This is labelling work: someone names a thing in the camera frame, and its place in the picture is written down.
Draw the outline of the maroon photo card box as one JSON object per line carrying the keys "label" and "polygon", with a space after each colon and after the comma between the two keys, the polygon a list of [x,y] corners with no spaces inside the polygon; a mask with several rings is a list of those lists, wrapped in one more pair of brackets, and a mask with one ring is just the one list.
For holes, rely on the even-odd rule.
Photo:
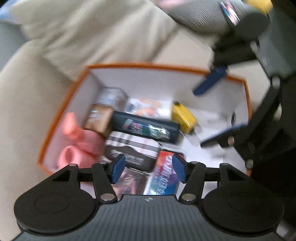
{"label": "maroon photo card box", "polygon": [[149,175],[130,168],[125,168],[119,181],[112,184],[117,199],[121,200],[123,195],[142,195],[147,184]]}

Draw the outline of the blue red snack packet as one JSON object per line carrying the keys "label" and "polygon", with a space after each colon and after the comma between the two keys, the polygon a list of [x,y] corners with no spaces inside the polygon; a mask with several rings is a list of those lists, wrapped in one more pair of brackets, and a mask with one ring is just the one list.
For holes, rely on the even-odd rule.
{"label": "blue red snack packet", "polygon": [[150,174],[145,186],[144,195],[174,195],[179,187],[179,179],[172,165],[172,157],[180,152],[161,150],[158,154],[153,172]]}

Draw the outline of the plaid glasses case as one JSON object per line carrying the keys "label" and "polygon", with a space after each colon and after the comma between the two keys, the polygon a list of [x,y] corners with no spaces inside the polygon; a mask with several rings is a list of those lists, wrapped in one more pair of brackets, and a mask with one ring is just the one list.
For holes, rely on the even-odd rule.
{"label": "plaid glasses case", "polygon": [[152,139],[113,131],[105,142],[104,156],[113,161],[125,155],[125,166],[138,171],[153,171],[161,145]]}

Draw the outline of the pink cylindrical cup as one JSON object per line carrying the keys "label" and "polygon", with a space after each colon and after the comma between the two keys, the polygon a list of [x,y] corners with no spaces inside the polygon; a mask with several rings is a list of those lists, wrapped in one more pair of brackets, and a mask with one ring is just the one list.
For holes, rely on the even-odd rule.
{"label": "pink cylindrical cup", "polygon": [[91,168],[95,163],[97,163],[95,157],[75,146],[67,146],[60,153],[57,167],[58,169],[62,169],[67,165],[77,164],[79,168]]}

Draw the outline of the yellow tape measure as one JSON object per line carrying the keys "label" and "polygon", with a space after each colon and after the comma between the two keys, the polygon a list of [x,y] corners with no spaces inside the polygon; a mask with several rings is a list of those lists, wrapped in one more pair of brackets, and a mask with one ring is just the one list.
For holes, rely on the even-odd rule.
{"label": "yellow tape measure", "polygon": [[197,124],[197,119],[189,109],[177,101],[173,103],[171,118],[174,122],[180,124],[182,132],[187,134],[190,134]]}

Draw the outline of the brown cube box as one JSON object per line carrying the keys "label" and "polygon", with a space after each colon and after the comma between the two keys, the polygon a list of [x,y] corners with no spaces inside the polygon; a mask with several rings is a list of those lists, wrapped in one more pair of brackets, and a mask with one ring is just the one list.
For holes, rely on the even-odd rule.
{"label": "brown cube box", "polygon": [[111,106],[94,104],[85,122],[86,130],[94,131],[107,138],[112,131],[111,118],[114,109]]}

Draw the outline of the dark blue shampoo bottle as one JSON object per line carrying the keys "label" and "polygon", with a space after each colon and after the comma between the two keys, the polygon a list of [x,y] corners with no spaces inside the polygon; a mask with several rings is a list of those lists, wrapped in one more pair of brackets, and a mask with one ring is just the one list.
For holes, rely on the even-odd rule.
{"label": "dark blue shampoo bottle", "polygon": [[171,144],[179,141],[180,124],[171,120],[157,120],[115,111],[111,118],[111,126],[114,131],[155,141]]}

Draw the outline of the white Vaseline tube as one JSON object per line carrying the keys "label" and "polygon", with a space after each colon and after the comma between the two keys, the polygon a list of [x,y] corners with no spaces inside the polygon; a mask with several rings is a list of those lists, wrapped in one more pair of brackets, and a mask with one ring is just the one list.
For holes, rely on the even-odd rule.
{"label": "white Vaseline tube", "polygon": [[170,120],[172,108],[171,100],[130,98],[125,112],[146,118]]}

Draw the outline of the clear plastic cube box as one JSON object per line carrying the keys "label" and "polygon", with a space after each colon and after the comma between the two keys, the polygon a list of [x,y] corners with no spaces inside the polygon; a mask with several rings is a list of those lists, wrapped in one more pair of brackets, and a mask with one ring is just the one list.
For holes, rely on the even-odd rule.
{"label": "clear plastic cube box", "polygon": [[122,111],[127,103],[128,95],[120,88],[104,87],[100,90],[95,104],[112,107],[114,110]]}

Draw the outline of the grey checked fabric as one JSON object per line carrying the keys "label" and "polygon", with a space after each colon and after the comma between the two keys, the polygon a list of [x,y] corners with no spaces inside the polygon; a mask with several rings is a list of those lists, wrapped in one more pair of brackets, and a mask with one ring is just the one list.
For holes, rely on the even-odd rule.
{"label": "grey checked fabric", "polygon": [[187,1],[168,10],[168,15],[194,32],[223,35],[233,25],[227,17],[229,12],[241,20],[252,10],[242,1]]}

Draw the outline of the orange cardboard box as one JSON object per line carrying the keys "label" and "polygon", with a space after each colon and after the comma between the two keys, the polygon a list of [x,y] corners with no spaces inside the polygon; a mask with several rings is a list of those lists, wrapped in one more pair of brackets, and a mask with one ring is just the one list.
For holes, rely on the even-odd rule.
{"label": "orange cardboard box", "polygon": [[165,143],[164,147],[184,153],[189,161],[197,160],[210,167],[229,162],[245,171],[233,148],[201,149],[199,142],[250,120],[247,82],[227,76],[205,94],[195,96],[193,89],[206,75],[202,69],[149,63],[88,66],[67,92],[39,152],[38,165],[48,174],[57,170],[60,153],[71,144],[62,133],[67,113],[74,113],[78,125],[84,126],[93,105],[98,105],[95,114],[104,114],[110,109],[103,104],[113,101],[117,111],[167,120],[173,104],[178,102],[196,118],[195,132],[182,134],[177,144]]}

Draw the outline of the beige sofa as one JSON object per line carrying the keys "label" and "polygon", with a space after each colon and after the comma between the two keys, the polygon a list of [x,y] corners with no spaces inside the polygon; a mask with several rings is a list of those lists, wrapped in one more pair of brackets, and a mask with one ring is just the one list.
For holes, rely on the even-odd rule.
{"label": "beige sofa", "polygon": [[[180,27],[149,62],[207,68],[213,40]],[[247,80],[255,110],[260,102],[259,89],[254,87],[261,77],[259,64],[236,65],[229,73]],[[47,177],[36,165],[37,155],[71,83],[17,25],[1,23],[1,240],[20,233],[15,200]]]}

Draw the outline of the beige cushion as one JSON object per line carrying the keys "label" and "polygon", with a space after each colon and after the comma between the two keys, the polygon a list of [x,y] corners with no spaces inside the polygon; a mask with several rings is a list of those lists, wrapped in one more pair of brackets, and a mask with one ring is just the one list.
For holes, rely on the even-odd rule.
{"label": "beige cushion", "polygon": [[177,27],[151,1],[20,1],[10,14],[70,80],[90,64],[151,61]]}

